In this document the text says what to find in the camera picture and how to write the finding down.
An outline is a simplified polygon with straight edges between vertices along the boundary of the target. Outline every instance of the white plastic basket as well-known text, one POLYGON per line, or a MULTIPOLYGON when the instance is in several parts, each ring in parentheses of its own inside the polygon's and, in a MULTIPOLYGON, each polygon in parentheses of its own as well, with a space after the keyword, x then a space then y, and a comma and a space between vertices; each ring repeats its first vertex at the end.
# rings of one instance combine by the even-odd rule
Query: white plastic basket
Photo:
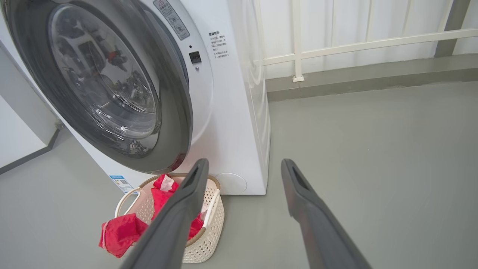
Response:
MULTIPOLYGON (((173 179, 183 179, 186 175, 187 174, 169 174, 169 177, 173 179)), ((125 214, 136 213, 136 216, 140 220, 150 225, 151 218, 154 214, 154 200, 151 195, 151 188, 158 178, 159 176, 150 178, 138 188, 126 193, 116 207, 115 218, 119 216, 120 208, 126 198, 137 191, 138 197, 136 197, 125 214)), ((222 205, 220 190, 221 187, 217 179, 212 176, 207 177, 206 191, 204 192, 203 200, 203 206, 207 206, 204 225, 196 236, 186 242, 183 256, 184 263, 204 262, 209 259, 214 253, 214 250, 216 250, 224 223, 224 207, 222 205)))

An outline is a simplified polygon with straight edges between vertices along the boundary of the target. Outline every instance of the warning label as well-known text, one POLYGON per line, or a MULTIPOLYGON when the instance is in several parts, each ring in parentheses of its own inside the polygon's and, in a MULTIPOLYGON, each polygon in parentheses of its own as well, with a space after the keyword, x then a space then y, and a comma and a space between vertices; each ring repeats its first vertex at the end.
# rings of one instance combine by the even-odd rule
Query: warning label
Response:
POLYGON ((221 34, 219 31, 209 33, 209 40, 211 42, 211 48, 214 58, 224 58, 228 57, 228 48, 226 36, 221 34))
POLYGON ((116 186, 124 193, 128 193, 133 187, 126 181, 123 176, 110 176, 111 180, 116 183, 116 186))
POLYGON ((181 21, 178 14, 174 11, 173 7, 167 0, 156 0, 154 5, 169 22, 169 25, 174 29, 180 40, 189 36, 189 31, 186 29, 186 26, 184 26, 183 21, 181 21))

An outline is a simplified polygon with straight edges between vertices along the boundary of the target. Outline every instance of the red cloth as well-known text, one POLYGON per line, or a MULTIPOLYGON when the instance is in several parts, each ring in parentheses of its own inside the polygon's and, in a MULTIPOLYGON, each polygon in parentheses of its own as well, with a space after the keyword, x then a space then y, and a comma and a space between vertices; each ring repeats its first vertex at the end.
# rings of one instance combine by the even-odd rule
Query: red cloth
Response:
MULTIPOLYGON (((171 198, 171 196, 176 192, 177 188, 179 185, 176 182, 173 182, 171 185, 171 188, 167 191, 165 189, 169 188, 170 182, 166 182, 163 184, 164 179, 166 175, 161 175, 154 183, 153 183, 153 188, 151 189, 151 195, 154 200, 154 214, 151 218, 153 220, 156 215, 161 211, 163 206, 168 202, 168 199, 171 198)), ((190 240, 193 238, 204 225, 204 221, 201 220, 201 213, 193 220, 191 223, 191 228, 189 229, 189 236, 187 240, 190 240)))
MULTIPOLYGON (((168 199, 176 192, 179 185, 171 178, 166 178, 166 175, 161 175, 151 188, 151 195, 154 200, 154 214, 153 220, 163 206, 168 202, 168 199)), ((189 237, 187 240, 193 238, 201 228, 204 221, 201 220, 201 213, 191 223, 189 229, 189 237)), ((128 214, 117 217, 101 225, 101 239, 99 246, 104 248, 109 253, 117 258, 124 255, 126 250, 138 241, 141 235, 146 231, 148 225, 141 221, 136 214, 128 214)))
POLYGON ((147 228, 148 225, 134 213, 117 217, 101 225, 99 246, 120 258, 147 228))

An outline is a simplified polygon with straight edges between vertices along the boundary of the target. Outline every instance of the railing post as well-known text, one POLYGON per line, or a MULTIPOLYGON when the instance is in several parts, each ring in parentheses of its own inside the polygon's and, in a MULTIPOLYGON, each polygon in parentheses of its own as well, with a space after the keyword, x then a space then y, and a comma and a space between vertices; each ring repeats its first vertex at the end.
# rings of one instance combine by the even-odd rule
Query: railing post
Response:
POLYGON ((261 51, 262 51, 262 58, 266 58, 266 44, 264 39, 264 25, 262 24, 262 10, 261 10, 261 3, 260 0, 253 0, 254 7, 256 9, 256 19, 259 28, 259 38, 261 39, 261 51))
POLYGON ((440 25, 438 26, 437 32, 441 33, 445 30, 446 22, 448 21, 448 17, 450 16, 452 5, 453 5, 453 0, 448 0, 445 13, 443 14, 442 20, 440 21, 440 25))
POLYGON ((294 30, 295 77, 293 82, 304 81, 302 76, 302 35, 300 28, 300 0, 292 0, 292 20, 294 30))
POLYGON ((412 6, 413 6, 413 0, 408 0, 407 12, 405 13, 405 20, 403 21, 402 37, 407 35, 408 23, 410 18, 410 10, 412 10, 412 6))
POLYGON ((365 33, 365 42, 370 41, 370 27, 373 23, 373 8, 375 6, 374 0, 369 0, 369 16, 367 18, 367 32, 365 33))
POLYGON ((335 47, 337 33, 335 31, 337 24, 337 6, 336 0, 332 0, 332 41, 330 42, 331 47, 335 47))

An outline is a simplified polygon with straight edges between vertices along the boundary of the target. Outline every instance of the white washing machine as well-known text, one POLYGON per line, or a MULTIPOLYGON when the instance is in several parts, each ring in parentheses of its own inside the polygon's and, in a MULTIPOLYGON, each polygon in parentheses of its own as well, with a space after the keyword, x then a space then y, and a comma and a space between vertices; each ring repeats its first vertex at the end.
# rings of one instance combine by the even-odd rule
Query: white washing machine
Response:
POLYGON ((207 158, 222 193, 266 193, 253 0, 1 2, 6 50, 122 191, 207 158))

